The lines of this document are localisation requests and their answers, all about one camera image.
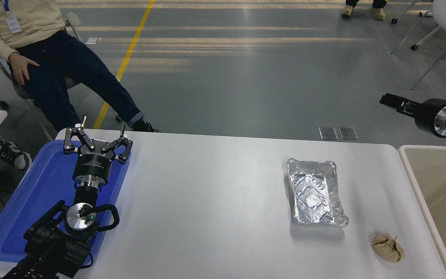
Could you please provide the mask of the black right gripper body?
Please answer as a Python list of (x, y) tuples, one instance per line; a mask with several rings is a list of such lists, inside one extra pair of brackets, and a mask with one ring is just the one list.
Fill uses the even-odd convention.
[(432, 98), (421, 103), (416, 109), (415, 124), (437, 137), (446, 137), (446, 100)]

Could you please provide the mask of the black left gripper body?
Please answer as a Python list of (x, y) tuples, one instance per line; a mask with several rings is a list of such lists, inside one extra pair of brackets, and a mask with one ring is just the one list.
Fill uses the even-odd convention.
[(90, 151), (87, 145), (81, 145), (78, 149), (78, 159), (72, 178), (80, 179), (86, 176), (95, 176), (100, 179), (109, 179), (115, 153), (108, 151), (102, 153), (101, 149), (106, 147), (106, 141), (94, 141), (94, 150)]

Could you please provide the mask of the seated person's right hand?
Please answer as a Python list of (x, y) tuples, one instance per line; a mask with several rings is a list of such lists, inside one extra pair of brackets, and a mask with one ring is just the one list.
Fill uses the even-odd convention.
[(8, 56), (8, 62), (10, 63), (12, 72), (14, 74), (14, 79), (16, 83), (20, 86), (25, 85), (26, 81), (30, 80), (28, 66), (32, 65), (39, 67), (39, 64), (29, 58), (20, 55), (18, 52), (12, 52)]

